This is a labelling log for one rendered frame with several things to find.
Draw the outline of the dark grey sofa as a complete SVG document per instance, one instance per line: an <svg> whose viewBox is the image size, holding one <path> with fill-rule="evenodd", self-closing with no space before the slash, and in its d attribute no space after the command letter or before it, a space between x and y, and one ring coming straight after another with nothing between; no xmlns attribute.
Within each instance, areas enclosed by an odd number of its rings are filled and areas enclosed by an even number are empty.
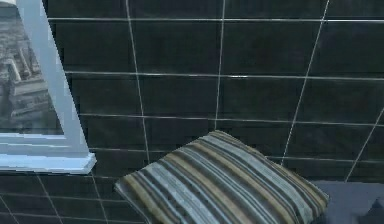
<svg viewBox="0 0 384 224"><path fill-rule="evenodd" d="M384 184L313 181L330 196L325 212L310 224L384 224Z"/></svg>

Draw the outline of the white framed window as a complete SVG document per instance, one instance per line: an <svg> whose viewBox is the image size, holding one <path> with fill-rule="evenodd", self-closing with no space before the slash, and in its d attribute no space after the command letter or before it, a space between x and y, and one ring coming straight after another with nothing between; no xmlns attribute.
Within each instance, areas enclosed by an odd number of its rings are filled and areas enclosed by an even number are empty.
<svg viewBox="0 0 384 224"><path fill-rule="evenodd" d="M42 0L0 0L0 171L88 174L86 143Z"/></svg>

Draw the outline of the striped grey and tan pillow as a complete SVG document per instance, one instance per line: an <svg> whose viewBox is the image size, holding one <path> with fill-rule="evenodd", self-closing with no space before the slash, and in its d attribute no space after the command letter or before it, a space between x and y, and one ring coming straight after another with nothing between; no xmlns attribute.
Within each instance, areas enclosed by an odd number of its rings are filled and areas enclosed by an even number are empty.
<svg viewBox="0 0 384 224"><path fill-rule="evenodd" d="M312 224L329 195L215 130L115 182L146 224Z"/></svg>

